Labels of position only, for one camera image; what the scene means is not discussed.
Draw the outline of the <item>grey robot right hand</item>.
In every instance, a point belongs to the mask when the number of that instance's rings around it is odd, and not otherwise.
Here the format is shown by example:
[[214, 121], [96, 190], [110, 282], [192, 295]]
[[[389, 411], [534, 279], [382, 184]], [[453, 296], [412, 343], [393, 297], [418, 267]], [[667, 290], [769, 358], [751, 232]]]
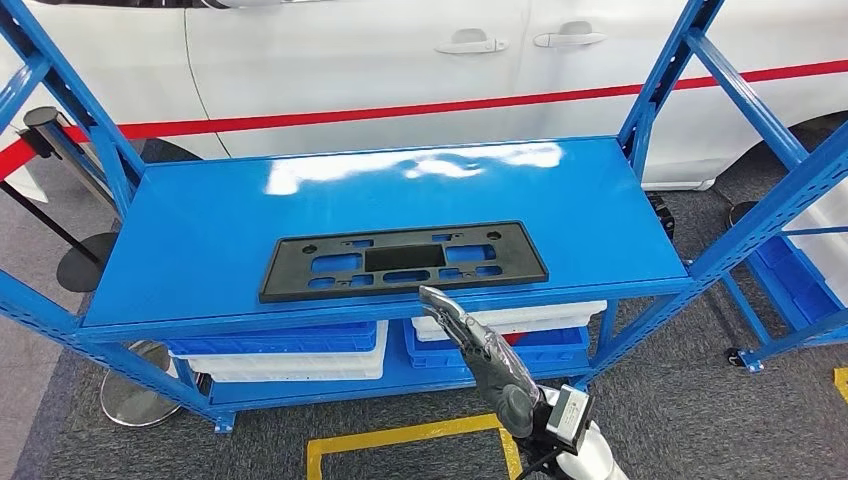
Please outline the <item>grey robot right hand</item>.
[[528, 438], [542, 393], [504, 337], [480, 323], [445, 292], [420, 286], [424, 310], [457, 345], [481, 397], [514, 437]]

